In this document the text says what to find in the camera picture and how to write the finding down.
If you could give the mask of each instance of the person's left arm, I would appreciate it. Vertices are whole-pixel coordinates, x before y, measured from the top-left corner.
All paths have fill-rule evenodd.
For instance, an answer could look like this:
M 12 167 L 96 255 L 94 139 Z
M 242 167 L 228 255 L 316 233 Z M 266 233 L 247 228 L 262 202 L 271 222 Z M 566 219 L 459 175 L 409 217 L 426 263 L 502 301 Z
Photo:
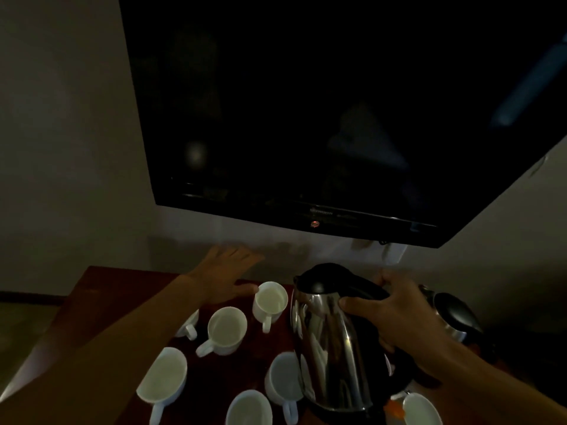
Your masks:
M 175 278 L 0 403 L 0 423 L 114 423 L 162 348 L 191 314 L 204 304 L 257 292 L 255 285 L 234 282 L 262 259 L 244 247 L 213 247 L 195 270 Z

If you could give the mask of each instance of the hand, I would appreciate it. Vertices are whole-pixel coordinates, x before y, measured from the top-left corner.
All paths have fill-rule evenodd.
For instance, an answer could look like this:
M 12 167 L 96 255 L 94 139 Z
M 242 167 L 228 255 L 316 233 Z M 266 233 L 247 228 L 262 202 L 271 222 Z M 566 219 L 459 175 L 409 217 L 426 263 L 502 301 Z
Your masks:
M 264 259 L 260 253 L 239 247 L 213 246 L 197 267 L 187 277 L 198 285 L 207 304 L 218 304 L 234 297 L 254 295 L 258 286 L 251 283 L 234 285 L 246 270 Z
M 385 300 L 371 301 L 344 297 L 341 308 L 372 322 L 380 334 L 380 342 L 393 344 L 427 367 L 449 348 L 452 339 L 444 332 L 417 285 L 407 277 L 382 270 L 376 284 L 389 283 L 392 294 Z

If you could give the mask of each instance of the person's left hand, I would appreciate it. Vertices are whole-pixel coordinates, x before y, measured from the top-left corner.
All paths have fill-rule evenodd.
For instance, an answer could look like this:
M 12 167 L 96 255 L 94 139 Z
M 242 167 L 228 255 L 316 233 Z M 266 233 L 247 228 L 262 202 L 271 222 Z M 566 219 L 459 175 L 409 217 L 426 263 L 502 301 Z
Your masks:
M 254 295 L 258 292 L 256 285 L 234 285 L 234 282 L 263 259 L 262 254 L 245 246 L 213 246 L 199 265 L 182 277 L 187 277 L 198 285 L 207 304 L 223 303 L 234 297 Z

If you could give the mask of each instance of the wall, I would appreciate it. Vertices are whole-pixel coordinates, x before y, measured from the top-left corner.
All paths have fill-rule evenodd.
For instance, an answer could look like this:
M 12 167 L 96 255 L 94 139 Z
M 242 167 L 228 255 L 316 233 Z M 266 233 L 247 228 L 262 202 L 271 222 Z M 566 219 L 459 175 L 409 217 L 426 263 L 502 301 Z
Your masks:
M 153 202 L 117 0 L 0 2 L 0 290 L 67 294 L 91 264 L 183 271 L 212 243 L 268 257 L 289 280 L 335 261 L 370 276 L 381 247 Z M 439 250 L 401 267 L 486 322 L 562 289 L 567 143 Z

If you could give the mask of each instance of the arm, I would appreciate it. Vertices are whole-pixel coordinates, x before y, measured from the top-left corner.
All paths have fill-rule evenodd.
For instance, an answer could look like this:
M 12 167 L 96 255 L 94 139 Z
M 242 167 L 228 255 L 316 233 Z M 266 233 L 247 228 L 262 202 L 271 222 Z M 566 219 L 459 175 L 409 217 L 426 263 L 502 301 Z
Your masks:
M 405 350 L 493 423 L 567 424 L 566 408 L 453 341 L 414 282 L 383 271 L 378 284 L 384 283 L 392 285 L 386 300 L 341 300 L 345 312 L 365 317 L 378 328 L 382 344 L 387 341 Z
M 162 348 L 204 304 L 252 295 L 234 282 L 263 257 L 212 248 L 188 274 L 0 403 L 0 423 L 114 423 Z

